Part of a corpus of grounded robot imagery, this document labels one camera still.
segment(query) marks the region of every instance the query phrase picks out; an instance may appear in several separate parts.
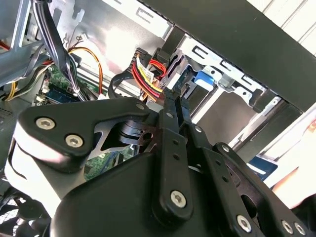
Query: wire bundle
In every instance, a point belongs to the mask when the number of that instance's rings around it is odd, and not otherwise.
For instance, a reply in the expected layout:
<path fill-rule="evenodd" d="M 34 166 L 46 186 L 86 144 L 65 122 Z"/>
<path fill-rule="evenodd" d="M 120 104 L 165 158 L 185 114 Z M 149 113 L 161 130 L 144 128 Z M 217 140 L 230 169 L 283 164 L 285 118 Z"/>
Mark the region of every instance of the wire bundle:
<path fill-rule="evenodd" d="M 132 67 L 134 79 L 138 86 L 146 93 L 146 95 L 148 95 L 152 100 L 156 101 L 159 98 L 160 93 L 162 93 L 162 90 L 148 80 L 145 72 L 142 71 L 141 65 L 137 65 L 137 61 L 138 60 L 136 60 Z M 158 77 L 158 79 L 161 79 L 165 76 L 166 68 L 163 64 L 153 59 L 149 62 L 149 64 L 162 71 L 162 74 Z"/>
<path fill-rule="evenodd" d="M 72 84 L 74 92 L 81 101 L 87 101 L 87 95 L 78 85 L 77 68 L 73 57 L 64 49 L 58 31 L 50 15 L 46 0 L 33 0 L 34 16 L 43 41 L 54 63 L 64 77 Z"/>
<path fill-rule="evenodd" d="M 88 52 L 94 58 L 96 63 L 98 64 L 98 67 L 99 67 L 99 94 L 102 94 L 103 70 L 102 70 L 101 63 L 100 63 L 98 57 L 90 49 L 88 49 L 86 47 L 72 47 L 69 49 L 69 53 L 70 54 L 75 53 L 76 51 L 79 51 L 79 50 L 83 50 L 85 52 Z"/>

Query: black cable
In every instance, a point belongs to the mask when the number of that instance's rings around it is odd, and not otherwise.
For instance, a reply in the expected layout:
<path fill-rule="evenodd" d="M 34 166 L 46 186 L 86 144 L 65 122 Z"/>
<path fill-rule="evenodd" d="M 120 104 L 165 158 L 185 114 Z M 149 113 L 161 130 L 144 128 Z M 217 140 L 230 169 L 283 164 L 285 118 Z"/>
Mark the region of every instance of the black cable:
<path fill-rule="evenodd" d="M 78 86 L 77 69 L 73 58 L 64 49 L 55 23 L 49 11 L 47 0 L 33 0 L 34 16 L 47 51 L 64 77 L 70 81 L 74 92 L 81 101 L 88 100 L 87 95 Z"/>
<path fill-rule="evenodd" d="M 134 79 L 134 77 L 133 77 L 132 73 L 127 72 L 127 71 L 124 71 L 121 74 L 115 75 L 110 81 L 110 85 L 109 85 L 109 89 L 108 89 L 109 98 L 110 99 L 120 98 L 121 95 L 115 93 L 113 86 L 118 87 L 122 81 L 129 80 L 129 79 Z"/>

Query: yellow wire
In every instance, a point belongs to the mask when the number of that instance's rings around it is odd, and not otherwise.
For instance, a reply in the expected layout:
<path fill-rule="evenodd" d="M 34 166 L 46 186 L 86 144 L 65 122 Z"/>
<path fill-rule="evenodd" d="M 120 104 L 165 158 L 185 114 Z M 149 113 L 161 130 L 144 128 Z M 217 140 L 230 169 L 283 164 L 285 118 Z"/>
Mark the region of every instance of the yellow wire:
<path fill-rule="evenodd" d="M 10 90 L 10 93 L 8 95 L 8 97 L 5 99 L 5 101 L 8 101 L 9 99 L 11 99 L 14 95 L 14 92 L 15 92 L 15 86 L 16 86 L 16 82 L 13 82 L 11 84 L 11 90 Z"/>
<path fill-rule="evenodd" d="M 143 78 L 146 80 L 147 84 L 148 84 L 151 88 L 153 88 L 153 89 L 155 89 L 156 91 L 158 91 L 158 92 L 161 93 L 162 90 L 159 89 L 158 87 L 154 86 L 154 85 L 148 80 L 148 78 L 147 78 L 145 72 L 143 71 L 143 68 L 142 68 L 141 66 L 139 66 L 138 69 L 139 69 L 141 75 L 143 76 Z"/>
<path fill-rule="evenodd" d="M 98 68 L 99 68 L 99 87 L 102 88 L 102 83 L 103 83 L 103 70 L 102 70 L 102 66 L 101 66 L 101 63 L 98 59 L 98 57 L 88 48 L 86 47 L 75 47 L 75 48 L 71 48 L 69 53 L 74 53 L 76 51 L 80 51 L 80 50 L 83 50 L 85 52 L 88 52 L 93 58 L 94 60 L 96 61 L 96 63 L 98 64 Z"/>

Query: black metal bracket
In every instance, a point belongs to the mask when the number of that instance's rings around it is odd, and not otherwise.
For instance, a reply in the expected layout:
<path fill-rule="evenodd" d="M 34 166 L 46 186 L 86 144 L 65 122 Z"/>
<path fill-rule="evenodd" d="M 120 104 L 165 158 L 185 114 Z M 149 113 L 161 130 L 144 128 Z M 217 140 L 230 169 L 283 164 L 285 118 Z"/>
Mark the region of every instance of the black metal bracket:
<path fill-rule="evenodd" d="M 89 157 L 103 154 L 109 148 L 133 144 L 132 141 L 141 137 L 133 133 L 128 137 L 129 143 L 124 143 L 126 136 L 122 139 L 116 136 L 117 140 L 105 144 L 113 128 L 127 121 L 143 122 L 148 118 L 148 123 L 155 125 L 155 114 L 135 98 L 32 107 L 20 114 L 14 138 L 21 149 L 50 167 L 76 172 Z M 39 118 L 51 119 L 55 126 L 41 129 L 36 123 Z M 82 146 L 72 147 L 66 143 L 66 137 L 72 134 L 82 139 Z"/>

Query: cable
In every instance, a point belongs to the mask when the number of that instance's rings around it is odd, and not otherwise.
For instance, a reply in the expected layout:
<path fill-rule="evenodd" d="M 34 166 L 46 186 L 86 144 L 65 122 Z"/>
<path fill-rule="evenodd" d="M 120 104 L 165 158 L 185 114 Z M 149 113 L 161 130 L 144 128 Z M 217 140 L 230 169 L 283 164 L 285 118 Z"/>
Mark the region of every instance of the cable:
<path fill-rule="evenodd" d="M 152 60 L 150 60 L 149 64 L 155 66 L 156 68 L 158 68 L 158 69 L 160 69 L 162 71 L 162 75 L 159 76 L 159 78 L 162 78 L 162 77 L 164 77 L 166 75 L 167 69 L 162 63 L 152 59 Z"/>
<path fill-rule="evenodd" d="M 155 60 L 151 60 L 150 62 L 152 62 L 155 65 L 157 65 L 157 63 L 159 63 Z M 141 65 L 141 63 L 140 63 L 139 55 L 137 55 L 136 65 L 137 65 L 137 68 L 138 68 L 140 74 L 142 75 L 143 81 L 151 88 L 150 90 L 153 90 L 154 92 L 156 92 L 156 94 L 158 94 L 158 97 L 159 97 L 159 94 L 162 93 L 162 89 L 156 87 L 148 80 L 146 73 L 143 71 L 143 65 Z"/>
<path fill-rule="evenodd" d="M 140 72 L 136 67 L 136 64 L 133 65 L 133 71 L 137 77 L 137 79 L 139 80 L 139 82 L 141 83 L 142 87 L 146 88 L 147 91 L 149 91 L 150 94 L 154 95 L 155 97 L 159 97 L 160 93 L 157 93 L 155 91 L 153 91 L 150 86 L 148 86 L 145 81 L 141 78 L 140 76 Z"/>
<path fill-rule="evenodd" d="M 3 48 L 4 50 L 10 50 L 10 46 L 2 41 L 0 41 L 0 47 Z"/>
<path fill-rule="evenodd" d="M 142 85 L 140 84 L 139 80 L 137 79 L 137 77 L 136 77 L 134 71 L 132 71 L 132 74 L 133 74 L 133 76 L 134 76 L 134 78 L 135 78 L 135 81 L 136 81 L 136 83 L 138 84 L 138 86 L 139 86 L 152 100 L 157 101 L 157 98 L 156 98 L 156 97 L 154 97 L 152 94 L 150 94 L 149 91 L 147 91 L 145 88 L 142 87 Z"/>
<path fill-rule="evenodd" d="M 44 44 L 40 45 L 34 52 L 34 54 L 32 55 L 30 62 L 25 70 L 25 73 L 23 74 L 23 76 L 20 77 L 20 79 L 25 79 L 27 78 L 33 71 L 36 62 L 38 61 L 39 57 L 40 57 L 40 52 L 42 51 L 42 49 L 44 48 Z"/>
<path fill-rule="evenodd" d="M 140 75 L 138 72 L 138 69 L 136 68 L 136 63 L 134 63 L 133 67 L 132 67 L 132 74 L 135 78 L 135 81 L 137 82 L 138 86 L 146 93 L 148 94 L 149 97 L 151 97 L 154 101 L 157 100 L 157 98 L 159 97 L 159 94 L 157 94 L 156 92 L 152 91 L 150 89 L 150 87 L 148 87 L 146 85 L 146 83 L 140 79 Z"/>
<path fill-rule="evenodd" d="M 70 81 L 78 98 L 81 101 L 88 100 L 87 95 L 85 95 L 78 86 L 76 64 L 69 53 L 64 49 L 50 14 L 47 0 L 33 0 L 32 7 L 42 39 L 52 60 L 64 77 Z"/>
<path fill-rule="evenodd" d="M 38 80 L 40 79 L 41 74 L 43 74 L 50 66 L 52 66 L 53 63 L 51 63 L 50 65 L 47 65 L 45 67 L 40 67 L 37 68 L 31 78 L 31 80 L 29 81 L 29 83 L 23 87 L 21 90 L 17 91 L 16 93 L 14 93 L 14 96 L 12 96 L 12 98 L 7 99 L 7 101 L 13 100 L 21 95 L 24 95 L 26 93 L 28 93 L 29 91 L 32 90 L 32 88 L 34 87 L 34 85 L 38 82 Z"/>
<path fill-rule="evenodd" d="M 12 96 L 14 95 L 15 88 L 16 88 L 16 82 L 11 83 L 10 93 L 7 96 L 5 96 L 2 100 L 9 101 L 12 98 Z"/>
<path fill-rule="evenodd" d="M 110 85 L 109 85 L 109 88 L 108 88 L 108 97 L 110 99 L 121 97 L 120 95 L 115 93 L 115 90 L 113 89 L 113 86 L 115 86 L 117 88 L 122 83 L 122 81 L 129 80 L 129 79 L 134 79 L 134 77 L 127 70 L 125 70 L 121 74 L 115 75 L 110 81 Z"/>
<path fill-rule="evenodd" d="M 139 67 L 138 70 L 140 71 L 140 74 L 141 74 L 142 77 L 144 78 L 146 84 L 147 84 L 148 86 L 150 86 L 150 88 L 151 88 L 152 90 L 154 90 L 154 91 L 157 92 L 157 93 L 162 93 L 162 90 L 161 90 L 161 89 L 159 89 L 159 88 L 157 88 L 156 86 L 154 86 L 154 85 L 148 80 L 148 78 L 147 78 L 147 76 L 146 76 L 146 73 L 143 71 L 142 67 Z"/>
<path fill-rule="evenodd" d="M 96 63 L 98 64 L 98 67 L 99 67 L 99 94 L 102 94 L 103 70 L 101 67 L 101 63 L 100 63 L 98 57 L 90 49 L 88 49 L 86 47 L 76 47 L 76 48 L 72 47 L 69 49 L 69 53 L 75 53 L 76 51 L 80 51 L 80 50 L 88 52 L 94 58 Z"/>

